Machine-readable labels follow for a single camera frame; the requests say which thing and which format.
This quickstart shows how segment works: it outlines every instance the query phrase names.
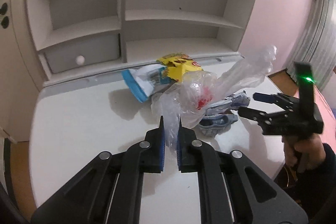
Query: drawer knob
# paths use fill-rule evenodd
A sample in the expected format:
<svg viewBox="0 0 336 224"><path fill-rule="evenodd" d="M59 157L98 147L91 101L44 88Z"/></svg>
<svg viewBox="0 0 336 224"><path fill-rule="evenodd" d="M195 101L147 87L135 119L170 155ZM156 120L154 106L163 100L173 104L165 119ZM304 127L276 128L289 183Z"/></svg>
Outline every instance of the drawer knob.
<svg viewBox="0 0 336 224"><path fill-rule="evenodd" d="M5 2L2 6L1 6L1 8L0 8L0 15L5 15L6 13L7 13L7 10L8 10L8 5L7 5L7 3Z"/></svg>
<svg viewBox="0 0 336 224"><path fill-rule="evenodd" d="M4 17L3 20L1 21L1 26L4 29L7 29L9 25L9 18L8 17Z"/></svg>
<svg viewBox="0 0 336 224"><path fill-rule="evenodd" d="M82 56L82 55L79 55L79 56L77 56L76 57L76 64L77 65L84 65L84 63L85 63L85 57L84 56Z"/></svg>

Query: wooden floor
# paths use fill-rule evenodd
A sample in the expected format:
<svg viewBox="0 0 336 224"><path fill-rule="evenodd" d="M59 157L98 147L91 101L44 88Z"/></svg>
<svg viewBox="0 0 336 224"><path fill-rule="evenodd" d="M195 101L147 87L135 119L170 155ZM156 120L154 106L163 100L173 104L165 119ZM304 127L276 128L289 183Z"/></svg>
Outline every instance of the wooden floor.
<svg viewBox="0 0 336 224"><path fill-rule="evenodd" d="M278 87L278 89L281 90L283 94L293 96L298 90L296 83L290 78L290 76L285 71L275 73L274 75L271 75L269 78Z"/></svg>
<svg viewBox="0 0 336 224"><path fill-rule="evenodd" d="M17 206L22 215L30 220L36 206L30 185L28 150L29 142L11 144L10 173Z"/></svg>
<svg viewBox="0 0 336 224"><path fill-rule="evenodd" d="M273 83L286 95L293 96L297 91L297 85L284 71L270 76ZM33 193L30 184L28 164L29 142L21 142L11 145L11 176L14 194L18 207L28 220L36 210Z"/></svg>

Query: white knob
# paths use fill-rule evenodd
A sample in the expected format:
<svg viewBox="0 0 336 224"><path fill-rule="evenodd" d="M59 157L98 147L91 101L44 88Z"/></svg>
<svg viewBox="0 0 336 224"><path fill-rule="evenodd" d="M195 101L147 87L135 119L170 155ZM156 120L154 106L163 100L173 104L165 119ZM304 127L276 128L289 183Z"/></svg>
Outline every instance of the white knob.
<svg viewBox="0 0 336 224"><path fill-rule="evenodd" d="M84 65L84 62L85 62L85 57L82 56L82 55L79 55L76 57L76 64L77 65Z"/></svg>

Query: white desk surface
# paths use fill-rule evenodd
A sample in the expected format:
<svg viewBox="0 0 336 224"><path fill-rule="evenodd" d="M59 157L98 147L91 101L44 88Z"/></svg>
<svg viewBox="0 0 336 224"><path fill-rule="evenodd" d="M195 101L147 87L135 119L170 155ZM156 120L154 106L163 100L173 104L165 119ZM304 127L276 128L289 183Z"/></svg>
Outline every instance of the white desk surface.
<svg viewBox="0 0 336 224"><path fill-rule="evenodd" d="M220 75L234 62L202 66ZM257 88L245 89L275 94L278 88L268 79ZM251 100L250 107L279 111L276 105ZM39 207L101 151L117 154L144 139L156 128L150 102L139 103L123 81L116 81L41 99L37 105L30 138L30 175ZM227 132L214 139L199 139L216 150L241 150L269 177L274 178L284 162L280 136L263 136L256 122L240 118ZM176 156L166 149L161 174L145 174L140 224L200 223L196 173L181 174Z"/></svg>

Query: clear plastic bag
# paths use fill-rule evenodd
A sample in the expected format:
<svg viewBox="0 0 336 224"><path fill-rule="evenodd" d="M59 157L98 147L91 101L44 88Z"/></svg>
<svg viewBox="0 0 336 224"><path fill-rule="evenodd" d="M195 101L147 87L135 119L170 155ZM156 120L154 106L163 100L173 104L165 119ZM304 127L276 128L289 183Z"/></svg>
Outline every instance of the clear plastic bag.
<svg viewBox="0 0 336 224"><path fill-rule="evenodd" d="M183 75L164 93L152 97L152 112L159 120L163 115L166 145L176 150L179 119L187 128L195 127L204 117L206 106L243 88L261 84L272 71L276 47L271 46L238 61L219 78L212 72L193 71Z"/></svg>

